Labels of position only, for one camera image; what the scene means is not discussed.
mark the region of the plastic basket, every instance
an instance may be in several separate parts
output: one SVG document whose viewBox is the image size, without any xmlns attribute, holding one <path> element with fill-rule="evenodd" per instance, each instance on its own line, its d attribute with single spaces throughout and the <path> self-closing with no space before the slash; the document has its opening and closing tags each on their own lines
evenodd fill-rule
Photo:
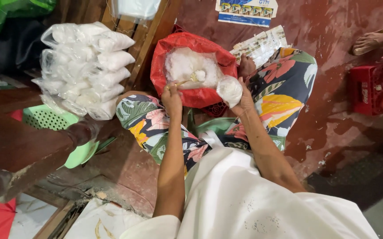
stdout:
<svg viewBox="0 0 383 239">
<path fill-rule="evenodd" d="M 62 130 L 69 127 L 69 125 L 77 123 L 79 117 L 69 112 L 57 116 L 46 105 L 34 106 L 23 109 L 22 122 L 36 128 L 49 128 L 52 130 Z M 82 146 L 77 147 L 64 164 L 67 168 L 74 168 L 80 164 L 88 161 L 96 152 L 99 142 L 88 142 Z"/>
</svg>

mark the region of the wooden bench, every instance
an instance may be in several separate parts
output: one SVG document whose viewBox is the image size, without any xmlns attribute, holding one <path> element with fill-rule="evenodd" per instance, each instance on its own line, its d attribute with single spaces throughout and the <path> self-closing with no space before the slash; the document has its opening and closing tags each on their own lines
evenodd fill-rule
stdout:
<svg viewBox="0 0 383 239">
<path fill-rule="evenodd" d="M 180 4 L 179 0 L 161 0 L 153 20 L 135 24 L 123 16 L 112 17 L 110 0 L 59 0 L 44 23 L 101 21 L 110 29 L 130 36 L 136 43 L 128 52 L 136 62 L 127 66 L 131 77 L 122 84 L 126 91 L 143 90 L 151 84 L 150 68 L 157 41 L 171 33 Z M 40 91 L 33 88 L 0 90 L 0 202 L 11 200 L 57 170 L 77 146 L 94 137 L 105 140 L 121 127 L 117 119 L 95 121 L 85 117 L 66 130 L 38 130 L 6 115 L 13 110 L 41 105 L 39 95 Z"/>
</svg>

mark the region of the floor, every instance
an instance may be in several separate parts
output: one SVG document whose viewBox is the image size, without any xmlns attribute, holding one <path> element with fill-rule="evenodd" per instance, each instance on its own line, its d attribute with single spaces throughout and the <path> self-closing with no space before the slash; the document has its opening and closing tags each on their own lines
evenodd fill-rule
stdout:
<svg viewBox="0 0 383 239">
<path fill-rule="evenodd" d="M 277 2 L 279 10 L 271 28 L 281 24 L 288 43 L 315 56 L 318 63 L 307 109 L 301 111 L 289 132 L 284 155 L 300 180 L 314 172 L 328 177 L 345 165 L 368 156 L 383 143 L 383 115 L 367 117 L 349 112 L 345 89 L 348 69 L 383 56 L 383 49 L 359 57 L 348 54 L 353 42 L 363 33 L 383 28 L 383 1 Z M 227 50 L 269 29 L 218 22 L 215 3 L 216 0 L 184 0 L 177 24 Z M 137 201 L 145 198 L 154 206 L 158 169 L 151 156 L 136 144 L 132 134 L 122 131 L 103 154 L 94 156 L 84 168 L 75 170 L 82 174 L 81 180 L 90 177 L 84 176 L 83 170 L 93 175 L 102 174 L 127 188 L 128 197 Z M 58 184 L 72 184 L 66 175 L 59 172 L 50 177 L 58 177 L 52 179 Z"/>
</svg>

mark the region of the red plastic bag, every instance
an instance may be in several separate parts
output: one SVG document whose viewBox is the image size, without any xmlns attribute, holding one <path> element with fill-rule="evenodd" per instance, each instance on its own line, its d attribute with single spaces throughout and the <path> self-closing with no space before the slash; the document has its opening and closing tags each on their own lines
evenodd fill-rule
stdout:
<svg viewBox="0 0 383 239">
<path fill-rule="evenodd" d="M 182 47 L 189 47 L 192 51 L 198 53 L 215 53 L 222 73 L 237 78 L 236 58 L 230 52 L 203 37 L 188 32 L 173 33 L 157 43 L 153 54 L 150 79 L 159 97 L 162 95 L 163 88 L 166 85 L 166 54 L 173 48 Z M 180 91 L 183 93 L 181 96 L 183 105 L 188 107 L 203 108 L 222 101 L 215 89 L 199 88 Z"/>
</svg>

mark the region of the salt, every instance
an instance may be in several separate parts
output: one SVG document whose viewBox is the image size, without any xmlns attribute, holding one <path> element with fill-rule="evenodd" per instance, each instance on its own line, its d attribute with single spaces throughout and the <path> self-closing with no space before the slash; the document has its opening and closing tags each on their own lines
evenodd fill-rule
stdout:
<svg viewBox="0 0 383 239">
<path fill-rule="evenodd" d="M 189 81 L 180 86 L 182 89 L 202 87 L 215 89 L 224 76 L 216 61 L 215 53 L 198 53 L 189 47 L 177 48 L 168 53 L 165 68 L 167 83 L 189 80 L 191 74 L 196 71 L 205 72 L 205 75 L 199 74 L 199 82 Z"/>
</svg>

